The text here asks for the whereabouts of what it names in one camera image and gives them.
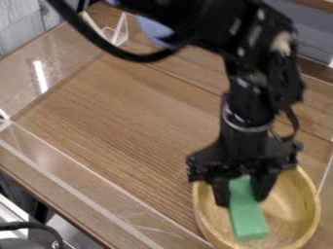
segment green sponge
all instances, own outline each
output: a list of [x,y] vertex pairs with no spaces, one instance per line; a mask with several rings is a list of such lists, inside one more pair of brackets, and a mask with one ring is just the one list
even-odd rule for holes
[[256,201],[250,176],[242,176],[229,183],[229,214],[234,235],[239,241],[268,237],[269,227],[262,214],[261,204]]

